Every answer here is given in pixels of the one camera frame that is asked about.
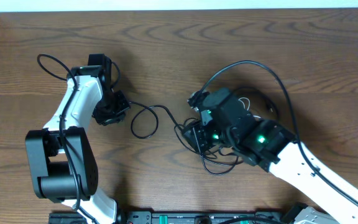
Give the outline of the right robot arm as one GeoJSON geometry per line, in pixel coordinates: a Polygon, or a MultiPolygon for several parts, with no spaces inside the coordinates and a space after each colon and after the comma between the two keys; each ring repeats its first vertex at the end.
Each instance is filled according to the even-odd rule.
{"type": "Polygon", "coordinates": [[[284,180],[338,223],[358,223],[358,189],[324,165],[295,134],[271,119],[257,119],[227,88],[196,91],[188,104],[200,118],[181,132],[201,156],[231,148],[250,166],[284,180]]]}

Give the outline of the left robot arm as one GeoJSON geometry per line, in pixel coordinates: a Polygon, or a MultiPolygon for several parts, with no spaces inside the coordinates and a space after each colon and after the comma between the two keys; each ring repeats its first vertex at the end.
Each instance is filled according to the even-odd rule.
{"type": "Polygon", "coordinates": [[[34,192],[78,212],[85,223],[126,223],[125,212],[99,187],[96,159],[87,137],[91,119],[102,126],[124,120],[130,104],[114,91],[105,54],[91,54],[85,66],[66,69],[67,90],[52,118],[25,137],[34,192]]]}

